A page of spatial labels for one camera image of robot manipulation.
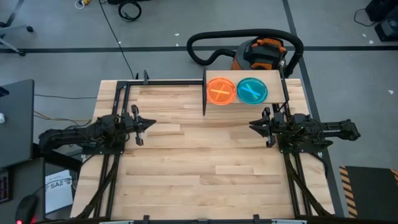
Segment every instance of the wooden board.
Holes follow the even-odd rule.
[[[300,80],[287,80],[287,85],[292,112],[308,113]],[[116,81],[101,82],[95,118],[111,113],[115,88]],[[139,107],[142,117],[157,123],[143,134],[142,147],[134,139],[127,143],[119,164],[112,219],[294,216],[282,154],[277,145],[266,148],[266,140],[249,129],[248,122],[261,117],[264,105],[208,105],[203,117],[201,86],[195,85],[133,86],[131,104]],[[95,156],[82,167],[71,217],[96,192],[102,160],[103,156]],[[309,189],[333,213],[322,164],[308,154],[302,154],[302,163]]]
[[[218,77],[225,77],[231,80],[235,84],[235,86],[238,85],[238,83],[243,79],[243,78],[258,78],[264,84],[266,84],[267,89],[268,89],[268,96],[262,104],[266,103],[284,103],[285,102],[285,97],[284,97],[284,91],[282,88],[282,82],[280,81],[280,75],[278,70],[228,70],[228,71],[214,71],[214,70],[209,70],[206,71],[206,81],[209,82],[212,78],[218,78]],[[239,97],[236,97],[235,100],[232,103],[242,103],[242,101],[239,99]]]

